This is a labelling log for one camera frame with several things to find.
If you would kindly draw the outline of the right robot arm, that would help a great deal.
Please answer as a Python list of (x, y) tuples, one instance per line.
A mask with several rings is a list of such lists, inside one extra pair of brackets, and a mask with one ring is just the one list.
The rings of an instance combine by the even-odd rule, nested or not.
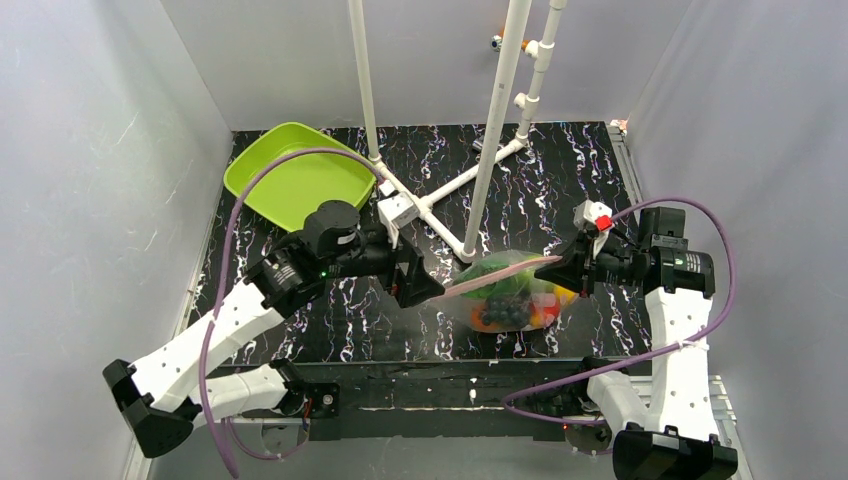
[(682, 209), (643, 210), (632, 244), (610, 247), (612, 210), (587, 200), (573, 223), (574, 243), (536, 276), (589, 296), (596, 284), (636, 286), (652, 332), (651, 398), (644, 402), (625, 368), (586, 382), (612, 433), (618, 479), (729, 479), (738, 453), (722, 444), (710, 399), (708, 327), (715, 294), (712, 257), (693, 251)]

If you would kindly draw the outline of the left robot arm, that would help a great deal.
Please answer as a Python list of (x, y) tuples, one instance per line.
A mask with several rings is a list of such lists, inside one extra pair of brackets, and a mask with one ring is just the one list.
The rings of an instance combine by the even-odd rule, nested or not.
[(274, 410), (303, 422), (335, 417), (339, 386), (305, 379), (288, 360), (221, 377), (213, 371), (323, 296), (331, 280), (358, 277), (377, 279), (402, 308), (445, 291), (408, 240), (382, 223), (362, 225), (346, 202), (327, 201), (256, 262), (220, 306), (154, 352), (108, 364), (104, 379), (144, 456), (163, 456), (201, 426), (246, 412)]

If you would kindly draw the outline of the fake dark grapes bunch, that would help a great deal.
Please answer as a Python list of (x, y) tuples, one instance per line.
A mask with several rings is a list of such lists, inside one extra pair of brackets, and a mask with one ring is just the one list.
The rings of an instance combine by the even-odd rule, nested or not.
[(524, 295), (491, 296), (483, 305), (485, 321), (500, 329), (522, 329), (529, 322), (530, 301), (530, 297)]

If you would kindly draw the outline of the clear zip top bag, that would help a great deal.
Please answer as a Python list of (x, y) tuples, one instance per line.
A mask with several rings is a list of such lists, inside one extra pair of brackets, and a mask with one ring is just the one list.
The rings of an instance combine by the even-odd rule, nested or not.
[[(543, 265), (540, 254), (521, 250), (507, 250), (490, 254), (459, 273), (445, 289), (445, 294), (430, 299), (424, 306), (444, 314), (473, 330), (469, 325), (473, 309), (482, 309), (491, 296), (553, 293), (554, 283), (534, 277), (535, 270)], [(533, 331), (528, 325), (519, 330), (495, 327), (496, 333)]]

